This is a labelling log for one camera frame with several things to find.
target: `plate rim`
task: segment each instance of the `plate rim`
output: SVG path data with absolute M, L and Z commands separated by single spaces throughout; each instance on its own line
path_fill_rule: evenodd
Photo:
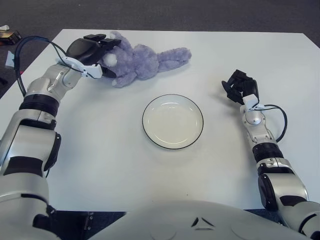
M 191 102 L 198 108 L 198 110 L 199 110 L 199 112 L 200 112 L 200 114 L 201 114 L 202 128 L 201 128 L 201 131 L 200 131 L 198 137 L 197 137 L 192 143 L 190 143 L 190 144 L 188 144 L 188 145 L 186 145 L 186 146 L 183 146 L 183 147 L 179 147 L 179 148 L 165 147 L 165 146 L 161 146 L 160 144 L 156 143 L 156 142 L 153 141 L 153 140 L 151 139 L 151 137 L 148 135 L 148 133 L 146 132 L 146 129 L 145 129 L 145 125 L 144 125 L 144 116 L 145 116 L 145 112 L 146 112 L 147 108 L 149 107 L 149 105 L 150 105 L 154 100 L 156 100 L 156 99 L 158 99 L 158 98 L 161 98 L 161 97 L 164 97 L 164 96 L 168 96 L 168 95 L 175 95 L 175 96 L 179 96 L 179 97 L 183 97 L 183 98 L 185 98 L 185 99 L 188 99 L 189 101 L 191 101 Z M 164 94 L 164 95 L 161 95 L 161 96 L 158 96 L 158 97 L 152 99 L 152 100 L 147 104 L 147 106 L 144 108 L 141 121 L 142 121 L 143 131 L 144 131 L 144 133 L 146 134 L 146 136 L 147 136 L 154 144 L 156 144 L 157 146 L 159 146 L 159 147 L 161 147 L 161 148 L 164 148 L 164 149 L 169 149 L 169 150 L 179 150 L 179 149 L 184 149 L 184 148 L 189 147 L 190 145 L 194 144 L 194 143 L 198 140 L 198 138 L 201 136 L 202 131 L 203 131 L 203 129 L 204 129 L 204 116 L 203 116 L 203 114 L 202 114 L 202 112 L 201 112 L 200 107 L 199 107 L 194 101 L 192 101 L 190 98 L 188 98 L 188 97 L 186 97 L 186 96 L 183 96 L 183 95 L 180 95 L 180 94 L 175 94 L 175 93 Z

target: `silver robot arm segment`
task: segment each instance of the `silver robot arm segment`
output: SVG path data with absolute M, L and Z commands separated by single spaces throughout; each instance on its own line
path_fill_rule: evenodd
M 44 172 L 56 162 L 61 136 L 54 131 L 55 116 L 65 93 L 81 73 L 56 64 L 33 81 L 23 103 L 0 142 L 0 232 L 14 239 L 17 229 L 30 239 L 57 239 L 49 231 L 49 206 Z

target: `stuffed animal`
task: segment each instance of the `stuffed animal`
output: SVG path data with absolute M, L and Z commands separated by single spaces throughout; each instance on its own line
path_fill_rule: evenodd
M 137 78 L 146 80 L 157 73 L 179 68 L 191 58 L 191 52 L 185 47 L 157 54 L 142 44 L 132 48 L 129 41 L 117 31 L 112 31 L 110 38 L 120 39 L 121 43 L 102 57 L 101 64 L 116 74 L 112 81 L 115 88 L 127 86 Z

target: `gray carpet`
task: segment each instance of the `gray carpet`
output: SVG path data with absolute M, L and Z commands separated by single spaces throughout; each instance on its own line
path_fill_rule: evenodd
M 22 36 L 53 39 L 61 29 L 288 32 L 320 47 L 320 0 L 1 0 L 0 11 L 0 25 Z M 22 71 L 45 46 L 25 47 Z M 15 80 L 4 68 L 14 49 L 0 46 L 0 78 L 9 82 L 0 97 Z

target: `floor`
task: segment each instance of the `floor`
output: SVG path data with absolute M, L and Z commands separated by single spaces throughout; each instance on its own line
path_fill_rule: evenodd
M 24 37 L 53 39 L 61 29 L 285 32 L 304 33 L 320 47 L 320 0 L 2 0 L 0 10 L 0 26 L 9 25 Z M 21 53 L 21 70 L 45 47 L 29 43 Z M 13 70 L 4 67 L 7 52 L 14 50 L 0 46 L 0 97 L 15 81 Z M 254 213 L 277 221 L 264 210 Z M 123 213 L 95 213 L 90 230 L 84 226 L 89 216 L 55 215 L 60 221 L 73 219 L 63 230 L 66 238 L 87 239 Z

